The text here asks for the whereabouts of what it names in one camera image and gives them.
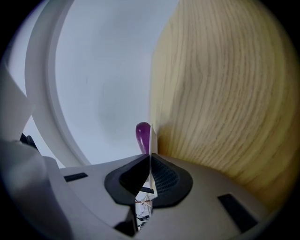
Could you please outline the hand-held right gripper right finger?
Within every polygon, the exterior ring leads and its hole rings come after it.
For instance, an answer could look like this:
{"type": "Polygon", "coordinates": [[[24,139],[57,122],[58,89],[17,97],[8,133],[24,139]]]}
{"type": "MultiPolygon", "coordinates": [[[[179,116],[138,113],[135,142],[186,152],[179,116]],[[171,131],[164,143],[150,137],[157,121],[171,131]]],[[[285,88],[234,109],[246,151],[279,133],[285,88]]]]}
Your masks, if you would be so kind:
{"type": "Polygon", "coordinates": [[[267,217],[261,202],[222,173],[173,157],[158,158],[186,170],[193,186],[178,205],[154,209],[139,232],[141,240],[229,240],[242,233],[237,223],[248,218],[240,209],[254,219],[249,227],[267,217]]]}

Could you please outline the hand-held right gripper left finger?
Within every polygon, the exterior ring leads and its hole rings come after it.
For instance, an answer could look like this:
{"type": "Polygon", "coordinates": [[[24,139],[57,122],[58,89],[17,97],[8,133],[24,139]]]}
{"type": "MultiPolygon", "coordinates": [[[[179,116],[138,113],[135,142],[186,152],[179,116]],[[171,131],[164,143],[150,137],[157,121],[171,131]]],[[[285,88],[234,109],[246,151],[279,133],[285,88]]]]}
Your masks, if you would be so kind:
{"type": "Polygon", "coordinates": [[[81,202],[113,229],[137,232],[135,198],[150,173],[148,154],[60,170],[81,202]]]}

